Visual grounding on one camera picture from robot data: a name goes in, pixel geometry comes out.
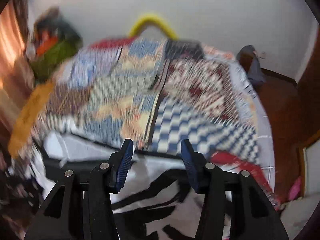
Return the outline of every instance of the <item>metal screw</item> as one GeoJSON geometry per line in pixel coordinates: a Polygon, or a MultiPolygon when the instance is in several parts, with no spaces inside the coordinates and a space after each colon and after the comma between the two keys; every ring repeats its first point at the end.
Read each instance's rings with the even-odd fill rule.
{"type": "Polygon", "coordinates": [[[213,163],[206,163],[205,164],[205,167],[208,169],[208,170],[213,170],[215,168],[215,165],[213,163]]]}
{"type": "Polygon", "coordinates": [[[73,174],[73,171],[72,170],[68,170],[64,173],[64,176],[66,177],[70,177],[71,175],[73,174]]]}
{"type": "Polygon", "coordinates": [[[241,171],[241,175],[244,177],[249,177],[250,173],[249,173],[249,171],[241,171]]]}
{"type": "Polygon", "coordinates": [[[108,163],[101,163],[100,168],[105,170],[105,169],[109,168],[109,164],[108,163]]]}

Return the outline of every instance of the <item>white wall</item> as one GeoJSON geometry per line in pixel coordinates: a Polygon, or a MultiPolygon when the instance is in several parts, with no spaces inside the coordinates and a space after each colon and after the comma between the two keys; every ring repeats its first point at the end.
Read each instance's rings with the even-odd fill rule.
{"type": "Polygon", "coordinates": [[[305,195],[320,194],[320,139],[305,149],[305,195]]]}
{"type": "Polygon", "coordinates": [[[304,0],[29,0],[30,24],[58,5],[84,38],[125,35],[140,14],[156,12],[180,38],[237,53],[245,45],[265,51],[262,67],[295,78],[312,20],[304,0]]]}
{"type": "Polygon", "coordinates": [[[318,37],[318,31],[319,31],[319,24],[316,18],[313,19],[312,25],[311,25],[311,32],[309,36],[309,43],[305,52],[305,55],[301,61],[300,68],[297,71],[296,77],[294,78],[295,81],[298,83],[300,78],[302,77],[304,71],[306,70],[310,57],[313,53],[313,49],[315,47],[315,43],[317,41],[318,37]]]}

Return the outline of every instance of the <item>pink object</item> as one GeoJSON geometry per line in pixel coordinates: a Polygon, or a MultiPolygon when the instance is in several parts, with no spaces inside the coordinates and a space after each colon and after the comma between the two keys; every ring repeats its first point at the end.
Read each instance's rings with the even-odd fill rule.
{"type": "Polygon", "coordinates": [[[296,179],[296,181],[294,182],[293,186],[289,190],[289,193],[288,193],[289,201],[294,200],[298,196],[298,194],[300,192],[300,187],[301,187],[301,176],[299,176],[296,179]]]}

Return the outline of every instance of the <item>red fabric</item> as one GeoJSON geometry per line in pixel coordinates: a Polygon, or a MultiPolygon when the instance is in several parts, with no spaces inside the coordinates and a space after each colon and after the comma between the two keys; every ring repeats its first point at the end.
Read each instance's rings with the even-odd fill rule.
{"type": "Polygon", "coordinates": [[[109,49],[116,48],[124,45],[128,45],[133,42],[136,37],[124,38],[124,39],[103,39],[90,46],[91,49],[109,49]]]}
{"type": "Polygon", "coordinates": [[[279,208],[279,205],[281,202],[279,198],[276,196],[276,194],[273,193],[260,166],[255,165],[253,163],[246,162],[246,161],[242,161],[237,156],[234,156],[228,152],[222,152],[222,151],[216,151],[214,154],[212,154],[210,157],[210,161],[216,164],[222,164],[222,165],[229,164],[232,166],[236,166],[240,171],[241,170],[249,171],[251,175],[254,177],[254,179],[257,181],[257,183],[264,190],[264,192],[268,192],[271,195],[273,195],[274,201],[272,201],[270,198],[269,199],[272,204],[274,203],[276,204],[276,205],[273,205],[274,208],[276,210],[279,208]]]}

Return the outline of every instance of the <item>gray cloth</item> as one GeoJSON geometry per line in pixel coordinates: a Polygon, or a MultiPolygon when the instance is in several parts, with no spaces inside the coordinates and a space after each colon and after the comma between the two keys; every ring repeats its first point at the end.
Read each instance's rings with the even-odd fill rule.
{"type": "Polygon", "coordinates": [[[251,66],[248,71],[248,79],[252,85],[261,85],[262,83],[266,82],[264,74],[260,68],[259,59],[255,53],[255,48],[252,45],[244,46],[236,56],[236,59],[239,61],[242,54],[247,54],[252,56],[253,60],[251,62],[251,66]]]}

